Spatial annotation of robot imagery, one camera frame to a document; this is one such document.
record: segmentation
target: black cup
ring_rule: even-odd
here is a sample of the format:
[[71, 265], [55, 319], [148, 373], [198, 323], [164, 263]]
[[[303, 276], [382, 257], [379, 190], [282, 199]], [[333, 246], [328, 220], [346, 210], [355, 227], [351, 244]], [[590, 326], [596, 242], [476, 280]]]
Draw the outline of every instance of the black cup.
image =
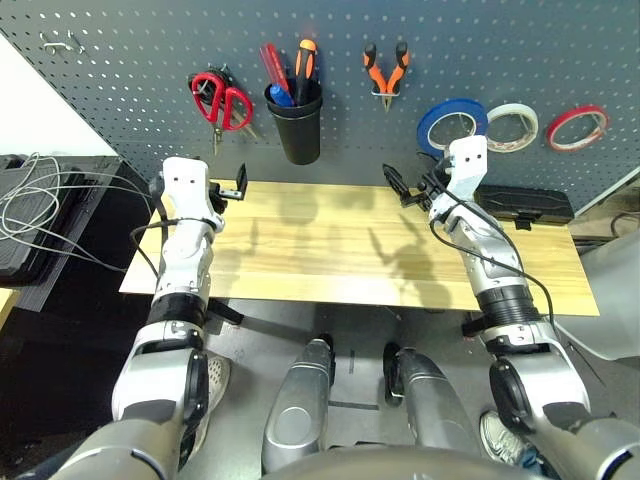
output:
[[[289, 90], [295, 91], [295, 79], [288, 79]], [[291, 163], [308, 165], [320, 156], [320, 107], [322, 87], [310, 80], [308, 103], [301, 107], [280, 107], [274, 103], [267, 87], [267, 107], [276, 120], [284, 153]]]

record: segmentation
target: pliers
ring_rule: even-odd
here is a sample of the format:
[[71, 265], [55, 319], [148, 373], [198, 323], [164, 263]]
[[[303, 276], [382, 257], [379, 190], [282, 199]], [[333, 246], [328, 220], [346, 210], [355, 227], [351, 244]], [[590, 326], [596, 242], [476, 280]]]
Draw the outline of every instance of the pliers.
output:
[[382, 72], [376, 65], [376, 44], [371, 42], [364, 47], [364, 68], [369, 77], [373, 80], [372, 93], [382, 95], [382, 105], [384, 111], [388, 112], [394, 96], [400, 93], [400, 80], [409, 66], [409, 46], [407, 42], [396, 44], [396, 67], [393, 69], [391, 78], [387, 82], [382, 76]]

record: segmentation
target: white tape roll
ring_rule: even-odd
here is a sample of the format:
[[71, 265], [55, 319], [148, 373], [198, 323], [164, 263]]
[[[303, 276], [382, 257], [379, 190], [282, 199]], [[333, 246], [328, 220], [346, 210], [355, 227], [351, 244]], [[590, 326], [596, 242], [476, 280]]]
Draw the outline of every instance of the white tape roll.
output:
[[538, 116], [531, 107], [522, 105], [521, 103], [507, 103], [506, 105], [500, 105], [487, 113], [487, 119], [489, 125], [494, 120], [500, 117], [506, 117], [507, 115], [518, 115], [522, 122], [525, 124], [526, 133], [518, 140], [511, 142], [499, 142], [492, 140], [487, 135], [487, 148], [492, 152], [509, 153], [521, 150], [531, 142], [533, 142], [538, 135]]

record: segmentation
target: pegboard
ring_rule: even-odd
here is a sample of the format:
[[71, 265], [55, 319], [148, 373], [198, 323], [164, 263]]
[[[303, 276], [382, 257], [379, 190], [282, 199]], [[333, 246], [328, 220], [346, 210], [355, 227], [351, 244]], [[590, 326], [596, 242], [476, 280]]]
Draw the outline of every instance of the pegboard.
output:
[[[426, 168], [415, 155], [417, 123], [432, 106], [454, 97], [475, 99], [487, 109], [522, 102], [538, 114], [541, 131], [532, 145], [511, 154], [489, 153], [487, 183], [561, 190], [578, 209], [639, 163], [637, 0], [303, 3], [112, 0], [95, 6], [80, 0], [0, 0], [0, 27], [147, 178], [167, 156], [199, 155], [222, 178], [233, 178], [247, 162], [255, 180], [380, 185], [380, 164], [387, 162], [407, 180], [417, 180]], [[41, 48], [40, 32], [55, 41], [68, 30], [85, 52], [51, 56]], [[302, 37], [318, 44], [317, 75], [324, 89], [322, 153], [303, 167], [289, 164], [282, 152], [263, 98], [268, 80], [259, 56], [260, 45], [271, 41], [286, 51], [290, 68]], [[409, 43], [411, 64], [401, 96], [385, 114], [369, 94], [362, 49], [375, 41], [389, 75], [398, 40]], [[227, 132], [214, 159], [211, 128], [194, 106], [186, 77], [223, 64], [253, 100], [260, 138]], [[553, 152], [544, 129], [564, 111], [587, 103], [611, 116], [606, 137], [580, 152]], [[440, 128], [445, 137], [464, 127], [456, 118], [450, 122]], [[507, 139], [520, 128], [517, 119], [506, 119], [490, 134]], [[577, 122], [558, 139], [590, 128], [588, 119]]]

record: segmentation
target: gray floor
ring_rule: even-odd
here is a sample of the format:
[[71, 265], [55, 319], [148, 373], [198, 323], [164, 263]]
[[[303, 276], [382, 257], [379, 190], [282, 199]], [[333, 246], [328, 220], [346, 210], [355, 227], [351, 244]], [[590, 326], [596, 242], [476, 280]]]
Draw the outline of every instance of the gray floor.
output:
[[[248, 318], [241, 328], [210, 325], [218, 335], [209, 336], [208, 348], [233, 361], [231, 380], [213, 413], [206, 443], [180, 473], [183, 480], [260, 476], [262, 430], [271, 404], [288, 366], [321, 332], [335, 341], [331, 400], [360, 406], [329, 408], [328, 445], [412, 443], [404, 408], [386, 407], [382, 395], [381, 356], [390, 340], [429, 355], [448, 375], [474, 424], [493, 405], [488, 383], [492, 359], [479, 341], [461, 337], [461, 312], [240, 300], [230, 306]], [[605, 362], [569, 353], [587, 385], [593, 413], [615, 412], [640, 424], [638, 359]]]

